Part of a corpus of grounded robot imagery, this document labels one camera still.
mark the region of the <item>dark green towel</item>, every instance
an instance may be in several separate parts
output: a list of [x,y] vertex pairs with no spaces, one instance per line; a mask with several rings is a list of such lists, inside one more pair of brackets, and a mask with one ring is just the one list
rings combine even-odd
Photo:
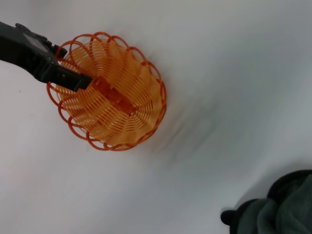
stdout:
[[312,175],[277,191],[281,200],[260,199],[242,214],[237,234],[312,234]]

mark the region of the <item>woven plastic basket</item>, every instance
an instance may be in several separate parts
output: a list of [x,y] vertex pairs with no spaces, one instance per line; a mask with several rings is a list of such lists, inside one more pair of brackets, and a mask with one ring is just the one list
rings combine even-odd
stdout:
[[[78,40],[86,37],[88,43]],[[70,130],[98,150],[129,150],[147,140],[166,112],[166,88],[156,67],[137,48],[104,32],[75,37],[59,48],[56,58],[64,46],[69,53],[58,58],[61,65],[93,78],[86,90],[77,92],[47,84]]]

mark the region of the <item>white surface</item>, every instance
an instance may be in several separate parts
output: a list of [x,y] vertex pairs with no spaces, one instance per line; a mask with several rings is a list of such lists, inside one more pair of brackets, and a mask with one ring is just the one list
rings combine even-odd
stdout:
[[0,21],[56,44],[107,31],[161,72],[168,111],[147,142],[100,152],[45,85],[0,62],[4,234],[227,234],[224,208],[312,165],[309,0],[0,0]]

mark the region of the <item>orange plastic basket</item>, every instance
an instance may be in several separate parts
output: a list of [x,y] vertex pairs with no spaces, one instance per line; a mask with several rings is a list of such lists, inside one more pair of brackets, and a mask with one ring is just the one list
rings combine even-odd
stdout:
[[[78,41],[86,37],[88,43]],[[58,58],[64,46],[69,46],[69,53]],[[59,115],[76,136],[98,150],[124,151],[156,131],[166,112],[166,88],[159,71],[140,50],[118,36],[98,32],[64,43],[56,58],[62,66],[93,78],[86,90],[77,92],[47,84]]]

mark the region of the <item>robotic arm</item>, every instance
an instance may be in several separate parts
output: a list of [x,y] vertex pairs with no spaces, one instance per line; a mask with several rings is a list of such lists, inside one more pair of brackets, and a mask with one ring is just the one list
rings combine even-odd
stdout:
[[[55,58],[58,45],[52,46],[46,37],[21,24],[15,26],[0,22],[0,60],[23,68],[43,83],[52,82],[75,92],[88,87],[92,81],[90,76],[59,65]],[[58,57],[63,58],[66,54],[62,48]]]

